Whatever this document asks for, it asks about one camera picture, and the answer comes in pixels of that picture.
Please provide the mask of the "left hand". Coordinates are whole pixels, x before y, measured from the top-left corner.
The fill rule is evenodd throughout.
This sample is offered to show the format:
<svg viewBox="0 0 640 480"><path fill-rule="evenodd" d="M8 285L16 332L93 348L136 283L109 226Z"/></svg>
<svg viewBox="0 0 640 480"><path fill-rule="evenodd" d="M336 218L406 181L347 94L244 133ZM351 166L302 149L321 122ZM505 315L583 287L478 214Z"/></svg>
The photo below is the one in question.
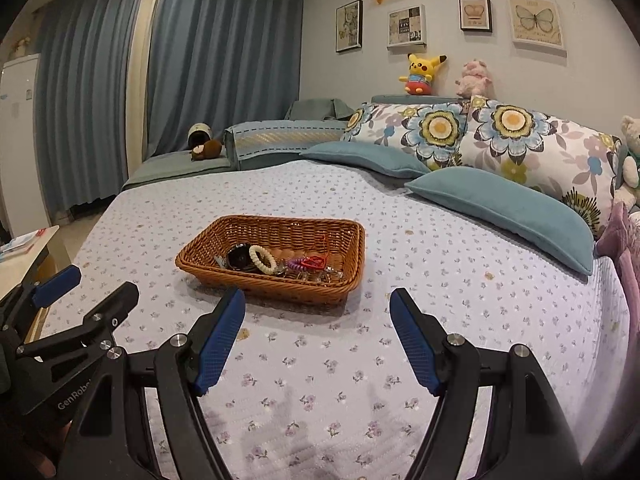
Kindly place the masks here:
<svg viewBox="0 0 640 480"><path fill-rule="evenodd" d="M72 424L45 432L39 430L26 437L25 457L43 478L53 479L58 471L58 462Z"/></svg>

